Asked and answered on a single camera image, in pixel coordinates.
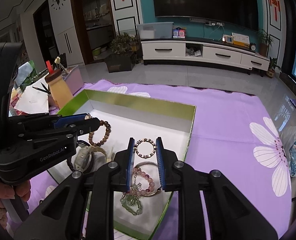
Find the person's left hand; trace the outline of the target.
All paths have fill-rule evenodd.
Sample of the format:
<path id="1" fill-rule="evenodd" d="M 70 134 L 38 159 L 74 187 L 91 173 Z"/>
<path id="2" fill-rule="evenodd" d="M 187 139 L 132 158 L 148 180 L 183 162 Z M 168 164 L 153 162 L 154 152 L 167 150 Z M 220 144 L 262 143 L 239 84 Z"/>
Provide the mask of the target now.
<path id="1" fill-rule="evenodd" d="M 31 196 L 31 182 L 29 180 L 15 186 L 15 188 L 0 182 L 0 207 L 4 208 L 2 199 L 10 199 L 15 195 L 21 197 L 24 202 L 27 202 Z"/>

